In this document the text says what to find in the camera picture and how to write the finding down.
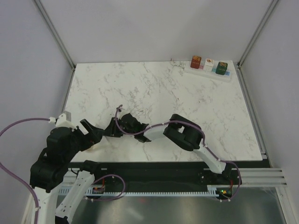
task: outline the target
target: gray wall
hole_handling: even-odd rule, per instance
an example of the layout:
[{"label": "gray wall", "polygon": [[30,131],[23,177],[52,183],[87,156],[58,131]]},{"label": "gray wall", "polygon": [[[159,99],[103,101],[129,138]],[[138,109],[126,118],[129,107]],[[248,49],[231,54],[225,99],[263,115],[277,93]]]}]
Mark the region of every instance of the gray wall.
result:
[{"label": "gray wall", "polygon": [[[0,3],[0,129],[30,117],[57,116],[71,77],[32,0]],[[34,121],[0,138],[1,162],[29,182],[30,166],[53,126]],[[0,170],[0,223],[20,223],[29,193]]]},{"label": "gray wall", "polygon": [[240,59],[271,0],[41,0],[75,63]]},{"label": "gray wall", "polygon": [[283,0],[243,65],[274,165],[299,211],[299,1]]}]

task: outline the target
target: small cube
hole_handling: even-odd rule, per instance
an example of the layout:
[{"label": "small cube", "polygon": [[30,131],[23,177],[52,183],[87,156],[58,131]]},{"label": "small cube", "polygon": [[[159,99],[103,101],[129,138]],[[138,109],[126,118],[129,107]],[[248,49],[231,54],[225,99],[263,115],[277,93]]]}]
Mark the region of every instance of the small cube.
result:
[{"label": "small cube", "polygon": [[211,72],[213,66],[214,66],[214,60],[207,58],[203,70]]},{"label": "small cube", "polygon": [[216,74],[225,75],[226,70],[228,69],[228,64],[225,62],[219,62],[216,68]]},{"label": "small cube", "polygon": [[200,62],[201,62],[201,57],[194,55],[192,57],[192,61],[191,61],[190,67],[194,68],[194,69],[199,69]]}]

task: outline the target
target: marble tabletop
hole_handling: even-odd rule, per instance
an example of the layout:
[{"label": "marble tabletop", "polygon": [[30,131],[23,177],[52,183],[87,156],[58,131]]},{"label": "marble tabletop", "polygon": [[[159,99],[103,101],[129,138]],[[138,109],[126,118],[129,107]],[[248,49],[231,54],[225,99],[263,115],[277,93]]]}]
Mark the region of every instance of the marble tabletop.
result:
[{"label": "marble tabletop", "polygon": [[[165,122],[177,113],[201,126],[219,157],[262,160],[234,65],[227,62],[229,83],[185,73],[190,62],[77,64],[66,110],[73,123],[87,119],[103,129],[120,104],[142,123]],[[132,136],[103,137],[72,161],[84,160],[201,161],[167,138],[140,143]]]}]

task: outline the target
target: cable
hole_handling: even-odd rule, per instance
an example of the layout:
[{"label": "cable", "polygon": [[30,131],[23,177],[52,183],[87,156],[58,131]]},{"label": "cable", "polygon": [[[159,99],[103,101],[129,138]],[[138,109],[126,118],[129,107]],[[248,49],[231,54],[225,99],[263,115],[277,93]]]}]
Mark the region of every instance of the cable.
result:
[{"label": "cable", "polygon": [[101,187],[101,189],[102,188],[105,188],[105,179],[103,178],[103,182],[102,182],[102,187]]},{"label": "cable", "polygon": [[240,173],[240,170],[238,168],[238,166],[232,162],[232,161],[226,161],[226,160],[221,160],[218,156],[216,156],[212,150],[206,145],[205,141],[206,141],[206,135],[205,133],[200,129],[199,126],[197,125],[193,125],[193,124],[190,124],[188,122],[184,122],[184,121],[179,121],[179,120],[170,120],[170,121],[167,121],[165,123],[161,123],[161,124],[156,124],[156,125],[152,125],[152,126],[149,126],[147,128],[145,128],[143,131],[140,131],[140,132],[137,132],[137,133],[128,133],[128,132],[125,132],[121,126],[119,125],[118,123],[118,120],[117,120],[117,114],[118,112],[120,111],[120,109],[122,108],[122,105],[119,105],[118,108],[116,109],[116,112],[115,112],[115,124],[116,126],[119,128],[119,130],[124,133],[124,134],[127,134],[127,135],[139,135],[139,134],[142,134],[144,132],[146,132],[147,130],[150,130],[154,127],[159,127],[159,126],[164,126],[164,125],[168,125],[168,124],[171,124],[171,123],[178,123],[178,124],[182,124],[182,125],[186,125],[186,126],[189,126],[189,127],[193,127],[194,129],[196,129],[197,131],[199,131],[201,134],[202,134],[202,145],[209,151],[210,154],[212,154],[212,156],[220,161],[220,162],[224,162],[224,163],[229,163],[229,164],[232,164],[236,169],[237,169],[237,172],[238,172],[238,175],[239,175],[239,183],[238,183],[238,187],[235,191],[235,193],[231,196],[230,199],[233,199],[235,197],[235,195],[238,193],[239,191],[239,188],[240,188],[240,185],[241,185],[241,173]]},{"label": "cable", "polygon": [[112,201],[112,200],[115,200],[115,199],[119,199],[126,190],[126,183],[125,183],[125,181],[123,180],[123,178],[121,176],[118,176],[116,174],[108,174],[108,175],[105,175],[105,176],[101,177],[100,179],[97,179],[92,184],[95,184],[96,182],[98,182],[98,181],[100,181],[100,180],[102,180],[106,177],[110,177],[110,176],[116,176],[117,178],[119,178],[121,180],[121,182],[123,184],[123,188],[122,188],[121,193],[119,195],[117,195],[113,198],[109,198],[109,199],[90,199],[90,198],[87,197],[86,200],[89,200],[89,201],[92,201],[92,202],[94,202],[94,201],[103,202],[103,201]]},{"label": "cable", "polygon": [[229,189],[228,190],[231,190],[234,186],[234,181],[233,180],[230,180],[230,186],[229,186]]},{"label": "cable", "polygon": [[[23,120],[19,120],[16,121],[10,125],[8,125],[6,128],[4,128],[1,132],[0,132],[0,137],[3,135],[4,132],[6,132],[9,128],[19,124],[19,123],[23,123],[25,121],[31,121],[31,120],[45,120],[45,121],[50,121],[50,119],[47,118],[28,118],[28,119],[23,119]],[[17,181],[21,182],[32,194],[33,199],[34,199],[34,203],[36,206],[36,213],[34,215],[34,224],[37,224],[37,220],[38,220],[38,209],[39,209],[39,204],[38,204],[38,198],[36,196],[36,193],[34,192],[34,190],[30,187],[29,184],[27,184],[23,179],[21,179],[20,177],[18,177],[16,174],[14,174],[13,172],[11,172],[10,170],[8,170],[1,162],[0,162],[0,168],[4,170],[4,172],[6,172],[8,175],[12,176],[14,179],[16,179]]]},{"label": "cable", "polygon": [[73,174],[75,174],[76,176],[78,176],[79,170],[78,170],[78,172],[76,173],[76,172],[73,171],[73,169],[71,168],[71,172],[72,172]]},{"label": "cable", "polygon": [[226,198],[228,198],[228,199],[231,199],[231,197],[227,197],[227,196],[225,196],[224,194],[221,194],[222,196],[224,196],[224,197],[226,197]]}]

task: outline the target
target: metal floor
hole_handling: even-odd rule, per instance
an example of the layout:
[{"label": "metal floor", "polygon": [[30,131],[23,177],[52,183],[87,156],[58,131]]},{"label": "metal floor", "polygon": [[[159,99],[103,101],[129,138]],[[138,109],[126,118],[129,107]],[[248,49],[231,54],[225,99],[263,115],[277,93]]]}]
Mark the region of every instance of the metal floor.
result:
[{"label": "metal floor", "polygon": [[[58,198],[60,204],[64,196]],[[203,197],[82,200],[73,224],[285,224],[275,189],[240,189],[231,202]]]}]

